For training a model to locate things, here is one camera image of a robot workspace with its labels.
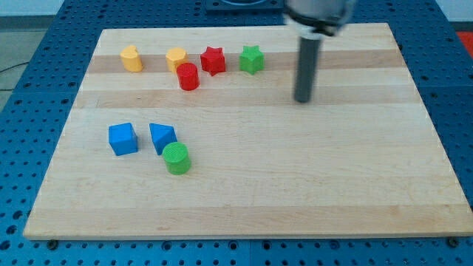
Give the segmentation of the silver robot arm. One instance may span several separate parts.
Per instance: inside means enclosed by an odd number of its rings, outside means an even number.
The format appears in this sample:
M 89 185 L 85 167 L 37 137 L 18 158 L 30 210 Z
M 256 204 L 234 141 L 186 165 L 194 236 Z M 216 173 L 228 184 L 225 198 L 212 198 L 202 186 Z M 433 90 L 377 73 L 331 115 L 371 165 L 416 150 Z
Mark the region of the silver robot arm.
M 287 22 L 301 37 L 334 36 L 352 18 L 356 0 L 286 0 Z

